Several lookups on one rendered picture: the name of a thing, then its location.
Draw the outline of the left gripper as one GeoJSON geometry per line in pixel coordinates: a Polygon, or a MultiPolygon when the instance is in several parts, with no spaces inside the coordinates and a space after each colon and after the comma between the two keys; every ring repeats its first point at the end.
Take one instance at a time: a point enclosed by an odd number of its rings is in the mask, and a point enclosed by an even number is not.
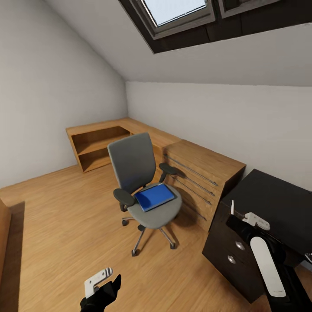
{"type": "Polygon", "coordinates": [[[117,298],[117,292],[121,286],[121,275],[119,274],[114,282],[110,281],[100,287],[98,291],[88,299],[85,297],[80,302],[81,309],[85,306],[93,305],[98,312],[104,312],[106,306],[114,302],[117,298]]]}

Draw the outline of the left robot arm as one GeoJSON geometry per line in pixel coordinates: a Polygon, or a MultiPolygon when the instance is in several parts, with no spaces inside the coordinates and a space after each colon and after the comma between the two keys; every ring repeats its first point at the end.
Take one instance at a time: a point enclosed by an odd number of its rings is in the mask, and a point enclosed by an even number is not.
{"type": "Polygon", "coordinates": [[[96,286],[113,274],[113,268],[108,267],[84,283],[85,298],[80,302],[80,312],[104,312],[106,306],[114,302],[121,286],[121,275],[114,282],[110,281],[102,287],[96,286]]]}

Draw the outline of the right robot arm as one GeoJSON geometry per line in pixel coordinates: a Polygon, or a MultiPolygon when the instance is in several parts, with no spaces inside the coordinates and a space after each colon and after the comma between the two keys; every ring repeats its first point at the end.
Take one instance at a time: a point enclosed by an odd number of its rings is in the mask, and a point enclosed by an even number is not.
{"type": "Polygon", "coordinates": [[[268,233],[269,222],[253,212],[240,218],[231,213],[226,225],[243,238],[252,250],[272,312],[312,312],[312,302],[302,286],[294,268],[283,264],[284,244],[268,233]]]}

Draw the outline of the folder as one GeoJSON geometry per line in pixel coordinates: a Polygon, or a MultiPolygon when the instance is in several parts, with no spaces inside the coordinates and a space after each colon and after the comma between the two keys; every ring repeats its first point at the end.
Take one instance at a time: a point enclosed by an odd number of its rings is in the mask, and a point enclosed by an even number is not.
{"type": "Polygon", "coordinates": [[[174,199],[163,183],[136,193],[135,196],[144,212],[174,199]]]}

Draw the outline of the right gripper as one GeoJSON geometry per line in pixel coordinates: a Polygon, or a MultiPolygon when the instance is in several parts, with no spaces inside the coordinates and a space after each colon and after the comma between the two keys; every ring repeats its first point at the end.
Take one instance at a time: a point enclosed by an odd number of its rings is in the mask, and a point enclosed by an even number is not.
{"type": "Polygon", "coordinates": [[[226,225],[232,230],[236,231],[236,233],[242,238],[242,233],[246,228],[255,228],[247,222],[244,222],[239,216],[235,213],[231,213],[226,221],[226,225]]]}

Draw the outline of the swivel chair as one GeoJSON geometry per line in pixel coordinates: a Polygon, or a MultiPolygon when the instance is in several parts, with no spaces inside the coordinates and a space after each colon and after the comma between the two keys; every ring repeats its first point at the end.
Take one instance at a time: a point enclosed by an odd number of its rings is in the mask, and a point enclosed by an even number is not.
{"type": "Polygon", "coordinates": [[[170,248],[175,249],[175,244],[161,227],[172,221],[173,218],[177,218],[182,207],[181,194],[174,187],[163,183],[167,174],[176,175],[177,171],[167,164],[160,163],[161,179],[159,182],[146,186],[152,182],[156,171],[153,146],[148,133],[143,132],[114,141],[107,146],[107,149],[119,185],[119,188],[113,191],[113,195],[120,202],[120,210],[128,211],[131,215],[131,217],[122,218],[122,224],[126,225],[127,219],[135,219],[140,224],[137,228],[142,231],[131,251],[132,257],[137,255],[136,249],[146,228],[159,229],[170,242],[170,248]],[[138,192],[161,183],[171,192],[174,199],[144,212],[136,196],[131,194],[141,187],[143,189],[138,192]]]}

